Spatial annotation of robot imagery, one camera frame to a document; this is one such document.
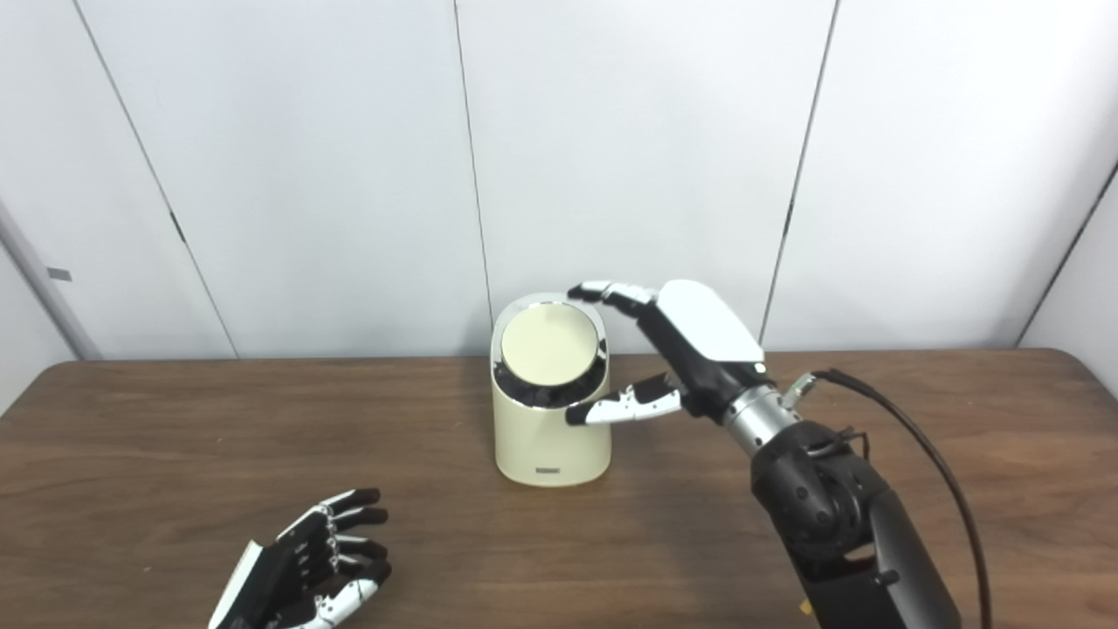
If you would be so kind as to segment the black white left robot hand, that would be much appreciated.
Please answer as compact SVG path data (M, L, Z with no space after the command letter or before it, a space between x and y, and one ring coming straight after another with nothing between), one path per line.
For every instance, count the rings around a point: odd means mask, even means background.
M264 545L250 541L209 618L210 628L337 628L391 576L388 550L352 528L381 525L380 490L316 502Z

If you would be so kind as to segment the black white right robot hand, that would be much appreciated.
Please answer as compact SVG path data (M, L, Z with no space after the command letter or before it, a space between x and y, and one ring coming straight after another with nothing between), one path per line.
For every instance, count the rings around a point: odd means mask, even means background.
M666 361L667 373L567 407L567 425L643 421L675 411L722 425L728 414L742 409L747 397L775 389L762 347L705 284L674 280L653 290L620 282L582 282L568 295L634 320Z

